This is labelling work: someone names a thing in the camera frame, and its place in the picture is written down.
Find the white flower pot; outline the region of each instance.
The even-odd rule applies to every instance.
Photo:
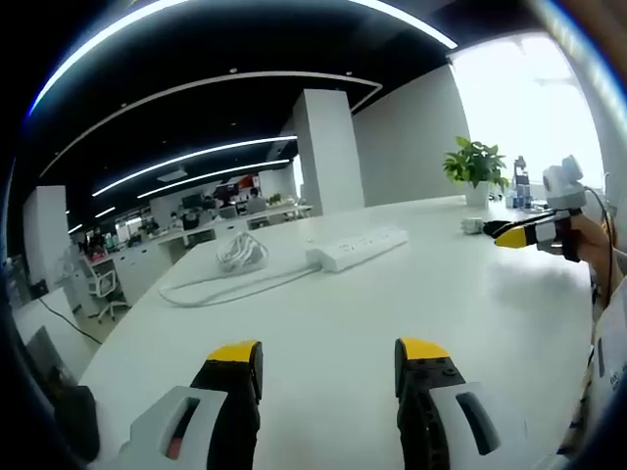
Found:
[[[487,208],[490,183],[481,181],[475,188],[472,183],[463,183],[463,192],[466,195],[466,204],[472,208]]]

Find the bright window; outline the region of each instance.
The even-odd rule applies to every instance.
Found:
[[[573,155],[584,183],[603,186],[603,161],[588,104],[569,64],[545,33],[517,34],[451,56],[472,140],[498,144],[506,176],[522,155],[529,177]]]
[[[294,157],[294,162],[292,163],[292,169],[294,171],[294,185],[296,186],[296,196],[298,199],[301,199],[303,196],[301,195],[301,187],[303,186],[303,168],[301,167],[301,156],[297,155]]]

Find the black ceiling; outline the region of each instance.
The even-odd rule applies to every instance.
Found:
[[[56,33],[42,21],[49,47],[32,57],[39,87],[71,50],[150,2],[117,2],[73,10]],[[459,45],[535,25],[520,2],[390,0],[433,24]],[[78,38],[68,50],[71,38]],[[16,148],[12,201],[18,215],[36,184],[67,186],[71,225],[107,207],[137,205],[136,195],[166,183],[146,175],[91,198],[96,189],[137,169],[216,145],[277,136],[303,88],[346,90],[352,105],[372,91],[364,84],[310,77],[263,77],[203,85],[124,112],[69,148],[43,175],[56,154],[89,127],[151,94],[195,80],[253,71],[315,71],[383,85],[364,104],[446,63],[447,48],[415,28],[348,1],[193,0],[169,8],[111,36],[53,86],[25,120]],[[36,87],[24,87],[32,100]],[[185,165],[194,176],[263,162],[270,144],[216,153]],[[282,157],[295,155],[287,146]],[[161,174],[168,172],[165,168]]]

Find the electrical outlet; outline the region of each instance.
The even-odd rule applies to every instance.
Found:
[[[379,228],[359,237],[307,249],[307,261],[310,265],[321,265],[325,271],[340,272],[403,245],[408,240],[408,233],[398,227]]]

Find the hand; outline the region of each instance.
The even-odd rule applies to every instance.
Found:
[[[607,306],[623,279],[614,249],[610,249],[609,238],[600,225],[585,215],[571,217],[570,227],[579,233],[577,256],[587,261],[597,273],[604,293],[602,302]]]
[[[577,256],[598,271],[609,264],[609,238],[600,225],[580,214],[571,217],[570,227],[579,232]]]

